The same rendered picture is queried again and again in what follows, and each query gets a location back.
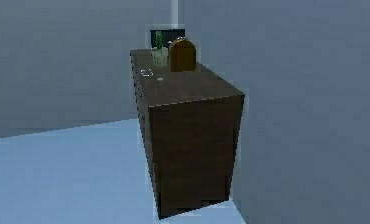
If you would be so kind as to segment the dark brown wooden dresser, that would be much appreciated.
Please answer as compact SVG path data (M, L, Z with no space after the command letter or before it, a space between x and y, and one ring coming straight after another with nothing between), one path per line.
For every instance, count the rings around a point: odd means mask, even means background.
M227 201L245 94L200 63L172 72L148 49L130 60L158 217Z

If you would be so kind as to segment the brown arched wooden clock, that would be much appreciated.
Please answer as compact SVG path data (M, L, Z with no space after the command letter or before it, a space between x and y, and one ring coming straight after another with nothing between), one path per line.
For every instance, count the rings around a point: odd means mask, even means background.
M195 45L185 37L175 39L169 47L172 72L194 71L196 68Z

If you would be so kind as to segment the green cactus in pale pot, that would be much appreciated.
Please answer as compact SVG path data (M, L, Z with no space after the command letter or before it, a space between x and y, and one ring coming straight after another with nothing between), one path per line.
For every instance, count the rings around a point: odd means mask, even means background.
M151 56L155 66L163 67L167 65L168 49L164 46L161 31L155 32L155 46L151 49Z

